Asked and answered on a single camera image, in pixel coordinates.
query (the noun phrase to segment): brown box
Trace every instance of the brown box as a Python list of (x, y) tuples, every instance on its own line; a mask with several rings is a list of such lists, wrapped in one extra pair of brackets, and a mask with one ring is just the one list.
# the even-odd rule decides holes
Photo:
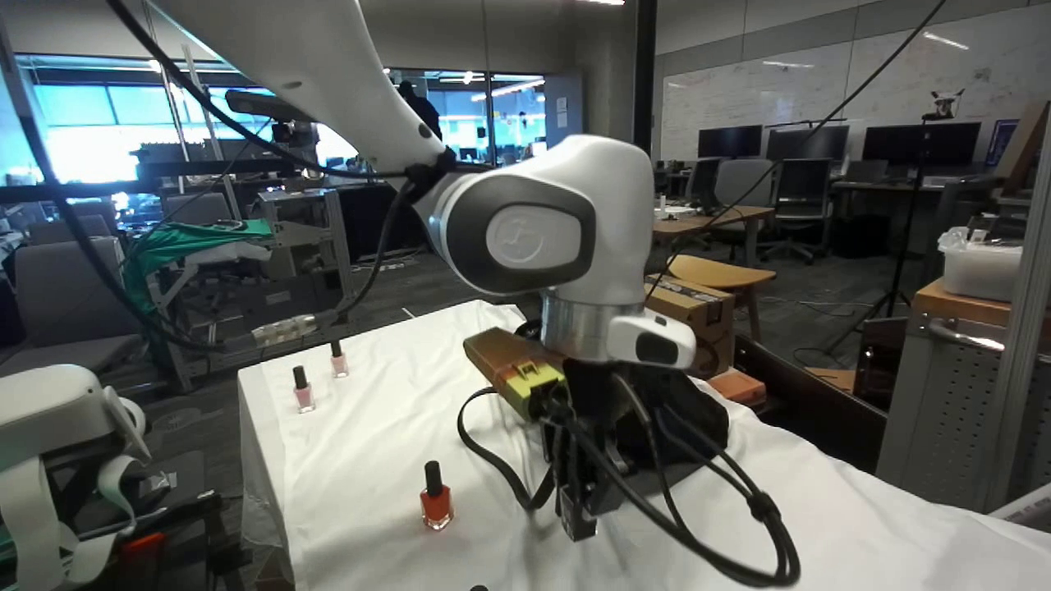
[(731, 294), (659, 279), (648, 308), (685, 321), (696, 333), (691, 374), (713, 377), (731, 363)]

